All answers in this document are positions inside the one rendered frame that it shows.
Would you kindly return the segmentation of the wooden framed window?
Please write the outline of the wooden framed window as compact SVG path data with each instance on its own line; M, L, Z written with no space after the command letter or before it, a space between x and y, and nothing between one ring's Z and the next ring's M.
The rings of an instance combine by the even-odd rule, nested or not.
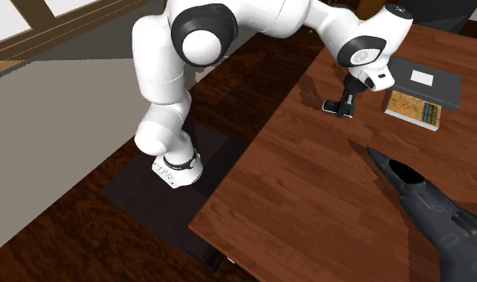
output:
M0 73L150 0L0 0Z

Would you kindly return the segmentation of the yellow brown book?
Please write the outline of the yellow brown book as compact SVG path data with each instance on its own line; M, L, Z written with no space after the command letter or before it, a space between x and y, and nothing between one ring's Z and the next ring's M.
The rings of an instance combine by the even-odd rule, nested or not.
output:
M442 107L437 104L399 91L391 91L385 113L431 131L437 131L441 110Z

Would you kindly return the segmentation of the brown wooden table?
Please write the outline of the brown wooden table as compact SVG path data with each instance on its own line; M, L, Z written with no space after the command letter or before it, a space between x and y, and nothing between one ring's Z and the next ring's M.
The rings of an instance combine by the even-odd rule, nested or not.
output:
M323 113L342 77L315 33L315 58L191 229L261 282L439 282L439 254L411 223L373 148L424 175L477 214L477 39L414 26L398 56L462 77L461 106L437 131L387 115L384 91L355 115Z

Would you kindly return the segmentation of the dark robot stand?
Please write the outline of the dark robot stand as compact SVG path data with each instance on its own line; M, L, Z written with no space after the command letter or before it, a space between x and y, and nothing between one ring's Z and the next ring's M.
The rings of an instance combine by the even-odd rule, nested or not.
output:
M204 167L197 182L171 188L152 171L154 158L140 153L102 193L147 230L216 272L224 255L188 225L247 145L191 119L185 121L183 130L189 133Z

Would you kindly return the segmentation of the dark grey toy jet plane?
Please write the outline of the dark grey toy jet plane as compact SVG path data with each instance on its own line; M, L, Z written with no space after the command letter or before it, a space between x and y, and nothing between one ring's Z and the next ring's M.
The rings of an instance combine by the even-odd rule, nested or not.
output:
M477 215L404 163L368 147L417 229L439 251L441 282L477 282Z

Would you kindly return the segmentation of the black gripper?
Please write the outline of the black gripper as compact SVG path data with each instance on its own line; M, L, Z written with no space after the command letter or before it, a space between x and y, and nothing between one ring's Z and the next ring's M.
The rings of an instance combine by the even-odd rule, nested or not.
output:
M344 91L342 94L342 101L336 102L326 99L322 104L322 110L337 117L354 117L354 103L356 96L368 90L368 86L355 78L351 73L348 73L343 79Z

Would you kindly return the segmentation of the dark grey book white label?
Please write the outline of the dark grey book white label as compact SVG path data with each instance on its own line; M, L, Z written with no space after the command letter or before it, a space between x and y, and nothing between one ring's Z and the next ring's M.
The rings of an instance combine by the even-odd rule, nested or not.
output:
M459 109L461 75L399 57L390 60L389 70L395 80L393 90L450 111Z

